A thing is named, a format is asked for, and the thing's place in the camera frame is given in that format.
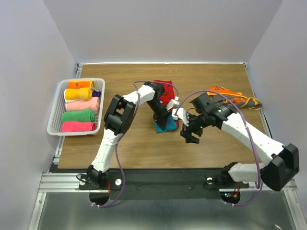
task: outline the white plastic basket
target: white plastic basket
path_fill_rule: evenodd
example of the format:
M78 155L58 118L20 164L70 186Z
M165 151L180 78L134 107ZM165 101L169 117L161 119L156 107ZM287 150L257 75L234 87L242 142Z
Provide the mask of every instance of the white plastic basket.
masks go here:
M99 97L100 100L100 107L98 109L98 113L96 114L95 124L96 129L94 131L87 131L87 132L62 132L62 114L66 112L65 108L65 99L64 99L64 91L68 88L68 82L70 80L76 79L68 79L63 80L59 83L56 95L53 101L51 114L48 121L47 132L53 136L82 136L82 135L95 135L98 133L100 129L100 123L102 118L102 109L104 103L104 95L105 95L105 80L102 78L82 78L80 80L91 80L94 81L95 88L101 92L101 96Z

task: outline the gray wall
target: gray wall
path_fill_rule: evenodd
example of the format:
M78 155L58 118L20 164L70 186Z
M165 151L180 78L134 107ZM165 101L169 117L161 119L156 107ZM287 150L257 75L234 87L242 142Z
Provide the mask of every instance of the gray wall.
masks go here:
M58 138L46 132L75 62L41 0L0 1L0 229L27 229Z
M248 61L282 0L44 0L75 60Z
M307 1L284 0L248 63L272 135L300 150L296 176L307 216Z

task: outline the wood surface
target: wood surface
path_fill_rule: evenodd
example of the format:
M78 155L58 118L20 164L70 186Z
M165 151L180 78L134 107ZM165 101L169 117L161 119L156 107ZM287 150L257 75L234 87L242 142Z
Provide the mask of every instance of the wood surface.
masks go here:
M84 65L81 78L102 78L106 81L103 116L115 94L134 91L138 80L171 80L179 90L179 101L196 90L217 85L246 96L253 96L243 65ZM191 101L198 94L189 98ZM184 108L191 104L186 102ZM243 109L248 122L264 132L258 111ZM94 159L103 136L104 122L95 136L65 137L59 168L87 168ZM203 129L199 144L185 143L176 131L155 131L153 112L143 104L133 124L118 146L124 168L204 168L224 167L233 161L253 163L252 151L234 137L216 127ZM111 168L118 168L113 154Z

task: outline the metal frame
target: metal frame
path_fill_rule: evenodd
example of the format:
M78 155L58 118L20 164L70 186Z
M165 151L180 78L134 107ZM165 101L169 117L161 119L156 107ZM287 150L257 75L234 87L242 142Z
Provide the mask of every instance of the metal frame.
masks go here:
M121 63L100 63L100 64L121 64ZM175 64L175 63L150 63L150 64ZM76 73L76 78L80 78L82 72L83 64L78 64L78 69ZM260 117L265 129L266 135L272 137L269 132L269 127L264 117L262 110L260 110ZM61 156L62 147L64 143L65 137L62 136L59 138L58 146L56 148L53 163L58 164L59 158ZM34 210L32 213L32 217L30 220L29 230L36 230L39 225L39 221L43 212L43 207L46 199L47 193L75 193L75 192L97 192L97 193L108 193L107 190L79 190L79 181L76 178L77 173L43 173L40 186L38 189L38 194L34 206ZM248 189L241 189L242 191L255 191L257 190L255 183L249 183ZM263 186L263 190L270 190L267 186ZM295 180L291 180L284 188L283 192L285 193L285 197L287 203L289 205L289 209L295 223L296 230L306 230L307 223L302 211L302 208L299 204L297 198L297 186ZM229 189L220 189L221 192L229 191Z

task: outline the gray and orange cloth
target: gray and orange cloth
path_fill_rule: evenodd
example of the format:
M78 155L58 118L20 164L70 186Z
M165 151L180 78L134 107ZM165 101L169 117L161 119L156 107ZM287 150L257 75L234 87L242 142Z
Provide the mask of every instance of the gray and orange cloth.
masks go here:
M220 94L226 96L239 108L249 108L252 110L259 110L262 108L262 103L257 98L244 96L241 92L234 92L221 86L212 86L209 90L219 92ZM209 92L208 95L215 103L229 103L227 100L225 100L220 95L217 95L216 93Z

